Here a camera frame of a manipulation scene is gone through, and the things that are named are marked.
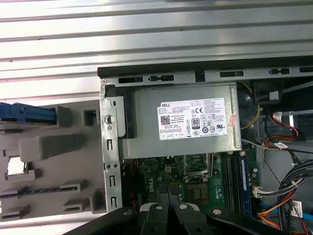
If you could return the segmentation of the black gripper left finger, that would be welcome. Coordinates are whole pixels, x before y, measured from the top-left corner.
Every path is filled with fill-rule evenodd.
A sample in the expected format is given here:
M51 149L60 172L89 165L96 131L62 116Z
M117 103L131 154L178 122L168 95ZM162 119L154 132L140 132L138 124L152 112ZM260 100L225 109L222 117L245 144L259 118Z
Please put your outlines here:
M67 235L164 235L168 223L168 188L158 188L156 202L146 203L139 211L122 207L82 226Z

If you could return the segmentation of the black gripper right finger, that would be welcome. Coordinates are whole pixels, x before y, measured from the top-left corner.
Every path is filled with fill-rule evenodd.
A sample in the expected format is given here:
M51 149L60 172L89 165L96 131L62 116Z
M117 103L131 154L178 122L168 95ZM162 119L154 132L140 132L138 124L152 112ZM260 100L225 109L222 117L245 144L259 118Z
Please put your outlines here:
M169 186L169 202L183 235L284 235L285 233L233 211L212 208L206 214L179 199L179 187Z

